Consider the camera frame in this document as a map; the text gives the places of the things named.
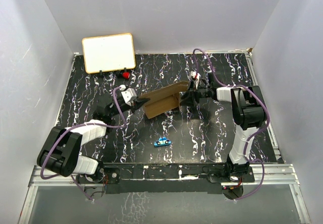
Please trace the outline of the brown cardboard box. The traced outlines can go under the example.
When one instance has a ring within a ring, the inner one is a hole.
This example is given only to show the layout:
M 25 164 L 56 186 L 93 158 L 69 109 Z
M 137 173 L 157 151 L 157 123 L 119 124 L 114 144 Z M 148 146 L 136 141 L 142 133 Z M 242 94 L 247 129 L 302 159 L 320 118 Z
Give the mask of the brown cardboard box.
M 180 81 L 141 95 L 139 98 L 149 98 L 149 101 L 142 107 L 147 118 L 152 119 L 178 108 L 180 92 L 186 92 L 188 84 L 188 81 Z

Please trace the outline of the red black stamp toy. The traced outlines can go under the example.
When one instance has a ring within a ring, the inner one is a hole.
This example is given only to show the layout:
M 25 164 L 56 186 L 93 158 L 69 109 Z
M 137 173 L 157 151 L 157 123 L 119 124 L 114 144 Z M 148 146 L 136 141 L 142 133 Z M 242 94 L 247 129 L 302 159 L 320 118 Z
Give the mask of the red black stamp toy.
M 118 74 L 119 77 L 124 78 L 126 80 L 130 79 L 130 75 L 131 74 L 130 74 L 130 72 L 128 72 L 127 69 L 123 69 L 123 70 L 119 71 L 119 74 Z

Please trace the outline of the blue toy car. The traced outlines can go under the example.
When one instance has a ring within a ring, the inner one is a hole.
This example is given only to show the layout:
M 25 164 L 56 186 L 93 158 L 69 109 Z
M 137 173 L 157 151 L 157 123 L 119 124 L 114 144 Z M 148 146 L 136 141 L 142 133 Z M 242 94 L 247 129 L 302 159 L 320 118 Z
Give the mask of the blue toy car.
M 172 142 L 166 137 L 160 137 L 157 141 L 154 142 L 154 147 L 163 147 L 163 146 L 169 146 Z

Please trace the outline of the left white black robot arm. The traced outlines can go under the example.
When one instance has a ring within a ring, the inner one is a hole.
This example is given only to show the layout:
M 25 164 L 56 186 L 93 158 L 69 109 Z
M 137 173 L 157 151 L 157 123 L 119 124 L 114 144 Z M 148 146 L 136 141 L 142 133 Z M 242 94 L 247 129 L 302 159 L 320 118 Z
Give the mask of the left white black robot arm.
M 81 147 L 90 141 L 102 138 L 117 126 L 114 116 L 123 116 L 123 112 L 132 112 L 143 107 L 149 98 L 135 98 L 126 104 L 122 97 L 115 102 L 100 103 L 86 123 L 70 128 L 55 126 L 51 129 L 43 148 L 37 157 L 37 165 L 41 167 L 41 178 L 51 179 L 57 176 L 68 177 L 72 174 L 85 174 L 93 183 L 104 178 L 104 170 L 98 160 L 80 154 Z

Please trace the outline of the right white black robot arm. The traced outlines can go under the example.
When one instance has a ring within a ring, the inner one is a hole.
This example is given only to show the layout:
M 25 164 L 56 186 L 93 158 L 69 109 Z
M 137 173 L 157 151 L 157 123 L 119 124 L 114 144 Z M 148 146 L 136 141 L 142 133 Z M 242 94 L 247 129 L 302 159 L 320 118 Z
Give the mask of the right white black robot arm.
M 231 103 L 236 125 L 232 149 L 222 167 L 207 168 L 204 172 L 236 182 L 248 173 L 253 139 L 267 120 L 261 90 L 259 86 L 225 86 L 212 73 L 205 80 L 199 73 L 192 71 L 189 79 L 188 89 L 181 96 L 180 105 L 195 107 L 202 98 Z

